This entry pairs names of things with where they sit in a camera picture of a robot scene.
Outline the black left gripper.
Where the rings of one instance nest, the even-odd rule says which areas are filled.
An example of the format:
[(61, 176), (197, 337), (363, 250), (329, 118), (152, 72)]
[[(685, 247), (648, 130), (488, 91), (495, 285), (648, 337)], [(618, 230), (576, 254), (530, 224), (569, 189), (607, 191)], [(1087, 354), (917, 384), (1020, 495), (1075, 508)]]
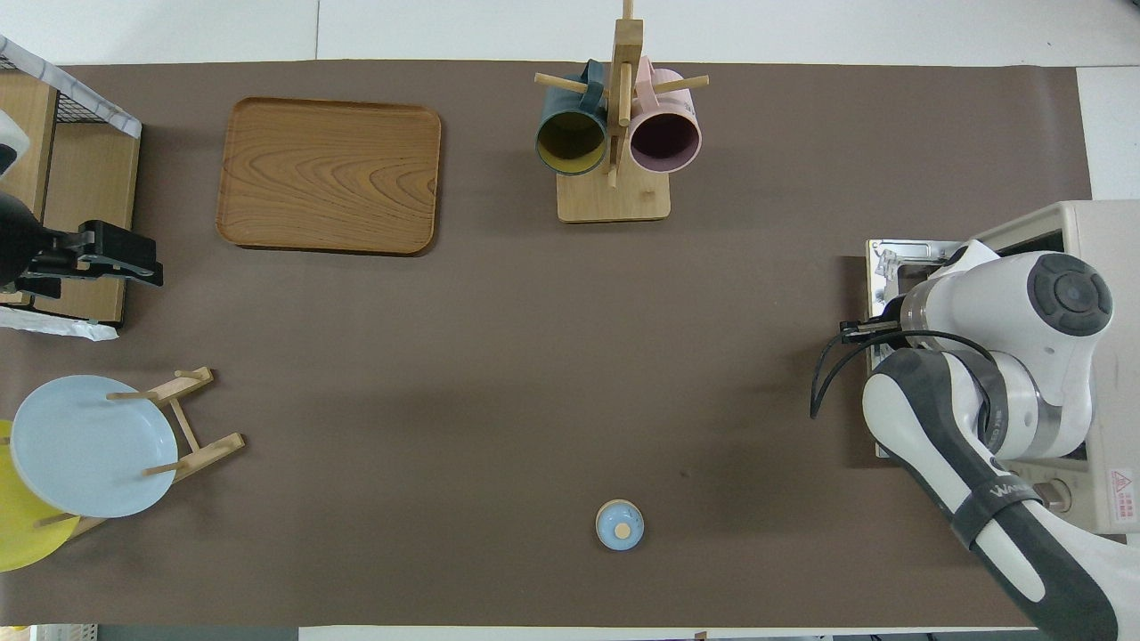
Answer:
[[(80, 279), (75, 242), (78, 232), (46, 228), (31, 214), (19, 198), (0, 190), (0, 287), (16, 283), (16, 291), (28, 297), (62, 297), (62, 279)], [(49, 276), (23, 276), (36, 260), (48, 253), (46, 263), (62, 271)], [(115, 224), (85, 222), (85, 276), (93, 279), (135, 279), (163, 287), (163, 263), (158, 262), (158, 244), (150, 237), (123, 230)]]

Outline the cream toaster oven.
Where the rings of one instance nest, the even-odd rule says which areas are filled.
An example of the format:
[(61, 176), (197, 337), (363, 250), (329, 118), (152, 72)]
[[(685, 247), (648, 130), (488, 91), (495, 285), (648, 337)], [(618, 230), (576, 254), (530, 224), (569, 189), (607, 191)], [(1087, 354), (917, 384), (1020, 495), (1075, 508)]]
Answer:
[(1009, 461), (1013, 474), (1068, 490), (1068, 524), (1106, 536), (1140, 537), (1140, 198), (1062, 200), (982, 232), (999, 255), (1054, 250), (1096, 267), (1114, 318), (1091, 362), (1094, 419), (1061, 459)]

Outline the light blue plate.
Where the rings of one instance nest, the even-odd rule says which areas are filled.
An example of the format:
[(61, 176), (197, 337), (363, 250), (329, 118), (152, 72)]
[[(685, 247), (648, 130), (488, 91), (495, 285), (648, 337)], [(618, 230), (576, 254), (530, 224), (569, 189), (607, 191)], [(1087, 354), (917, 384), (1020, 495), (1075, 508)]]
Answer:
[(64, 514), (123, 518), (154, 506), (174, 482), (174, 428), (150, 399), (114, 378), (68, 375), (39, 386), (13, 417), (13, 465)]

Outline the wooden plate rack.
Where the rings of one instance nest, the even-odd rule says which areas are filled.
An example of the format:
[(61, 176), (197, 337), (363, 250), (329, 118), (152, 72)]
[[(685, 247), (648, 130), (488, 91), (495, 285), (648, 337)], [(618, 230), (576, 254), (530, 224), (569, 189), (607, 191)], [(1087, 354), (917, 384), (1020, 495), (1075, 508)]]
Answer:
[[(184, 397), (202, 390), (213, 381), (215, 381), (215, 374), (209, 368), (176, 370), (174, 378), (171, 378), (171, 380), (158, 383), (158, 386), (154, 386), (150, 389), (135, 389), (135, 393), (129, 393), (130, 398), (137, 397), (154, 401), (158, 406), (158, 409), (162, 409), (163, 414), (166, 415), (170, 425), (174, 428), (176, 443), (178, 443), (178, 462), (171, 464), (171, 466), (147, 469), (145, 470), (145, 474), (158, 474), (158, 472), (164, 472), (166, 469), (174, 470), (176, 478), (174, 482), (171, 482), (171, 488), (176, 482), (182, 482), (184, 479), (192, 477), (192, 474), (197, 474), (197, 472), (212, 466), (212, 464), (219, 461), (223, 461), (223, 459), (228, 459), (228, 456), (231, 456), (245, 446), (245, 439), (239, 433), (225, 435), (223, 438), (215, 439), (212, 443), (201, 443), (194, 429), (189, 425), (189, 419), (182, 405)], [(73, 514), (64, 514), (62, 512), (62, 518), (64, 519), (68, 519), (70, 516)], [(78, 528), (72, 534), (74, 537), (90, 532), (90, 529), (96, 528), (99, 524), (121, 519), (88, 518), (88, 516), (78, 516), (78, 518), (80, 518), (80, 524), (78, 524)]]

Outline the wooden tray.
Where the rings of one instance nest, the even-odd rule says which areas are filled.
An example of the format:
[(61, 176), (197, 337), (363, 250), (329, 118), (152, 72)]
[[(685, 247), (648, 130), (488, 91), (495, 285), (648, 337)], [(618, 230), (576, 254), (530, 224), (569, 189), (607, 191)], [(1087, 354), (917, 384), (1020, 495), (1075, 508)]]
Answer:
[(418, 255), (443, 121), (410, 104), (251, 96), (225, 127), (215, 230), (252, 250)]

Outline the yellow plate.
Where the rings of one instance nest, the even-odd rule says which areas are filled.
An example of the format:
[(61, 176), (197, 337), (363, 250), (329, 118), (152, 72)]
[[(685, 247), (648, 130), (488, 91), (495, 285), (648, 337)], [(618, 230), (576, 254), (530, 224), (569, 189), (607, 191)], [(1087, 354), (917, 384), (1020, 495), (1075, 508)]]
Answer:
[(36, 563), (70, 539), (80, 518), (62, 518), (21, 479), (8, 439), (13, 422), (0, 419), (0, 573)]

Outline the brown table mat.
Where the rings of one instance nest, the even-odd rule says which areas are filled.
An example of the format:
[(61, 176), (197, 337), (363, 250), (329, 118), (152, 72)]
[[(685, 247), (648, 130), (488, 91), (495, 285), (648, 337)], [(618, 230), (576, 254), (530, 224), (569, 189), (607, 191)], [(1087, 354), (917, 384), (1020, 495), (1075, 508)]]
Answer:
[[(907, 472), (876, 459), (854, 362), (871, 237), (966, 240), (1091, 198), (1075, 68), (681, 64), (705, 147), (656, 224), (561, 224), (534, 73), (575, 64), (73, 66), (142, 121), (135, 228), (162, 289), (119, 339), (0, 331), (0, 417), (70, 374), (215, 382), (246, 446), (40, 563), (0, 624), (1004, 628), (1026, 620)], [(251, 96), (443, 123), (420, 255), (245, 250), (215, 230)], [(638, 547), (595, 535), (606, 500)]]

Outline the dark blue mug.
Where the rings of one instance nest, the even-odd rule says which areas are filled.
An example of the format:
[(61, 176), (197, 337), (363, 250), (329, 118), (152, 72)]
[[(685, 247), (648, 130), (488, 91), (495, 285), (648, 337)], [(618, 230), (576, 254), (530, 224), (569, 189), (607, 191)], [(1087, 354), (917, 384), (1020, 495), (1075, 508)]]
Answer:
[(542, 104), (536, 133), (536, 153), (557, 175), (587, 175), (606, 159), (609, 99), (604, 91), (604, 65), (587, 60), (577, 78), (565, 78), (586, 86), (583, 94), (549, 86)]

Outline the wooden mug tree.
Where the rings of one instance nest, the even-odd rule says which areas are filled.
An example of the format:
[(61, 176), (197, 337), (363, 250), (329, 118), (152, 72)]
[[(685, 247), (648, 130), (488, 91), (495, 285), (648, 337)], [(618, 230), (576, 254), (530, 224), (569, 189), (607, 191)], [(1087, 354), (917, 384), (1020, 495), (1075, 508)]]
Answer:
[[(644, 23), (636, 17), (634, 7), (635, 0), (622, 0), (622, 16), (614, 21), (611, 60), (603, 64), (606, 87), (604, 94), (609, 99), (606, 159), (587, 175), (557, 175), (557, 175), (557, 219), (562, 224), (658, 222), (671, 213), (669, 177), (675, 172), (648, 172), (632, 161), (628, 133), (632, 122), (632, 82), (638, 74), (640, 57), (648, 56), (644, 52)], [(586, 86), (565, 80), (577, 78), (578, 74), (549, 76), (537, 73), (534, 81), (544, 88), (545, 94), (549, 86), (562, 86), (583, 94)], [(691, 89), (693, 94), (693, 90), (708, 84), (709, 78), (706, 76), (681, 76), (668, 84), (656, 86), (656, 94), (683, 88)]]

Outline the pink mug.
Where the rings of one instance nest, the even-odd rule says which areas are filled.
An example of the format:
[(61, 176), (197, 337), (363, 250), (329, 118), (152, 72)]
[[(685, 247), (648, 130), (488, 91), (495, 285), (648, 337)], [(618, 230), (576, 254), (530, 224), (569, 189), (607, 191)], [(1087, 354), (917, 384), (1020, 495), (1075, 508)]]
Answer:
[(648, 172), (679, 171), (701, 151), (702, 133), (691, 89), (656, 94), (656, 86), (679, 79), (676, 70), (656, 68), (648, 56), (640, 57), (638, 74), (632, 82), (628, 133), (632, 161)]

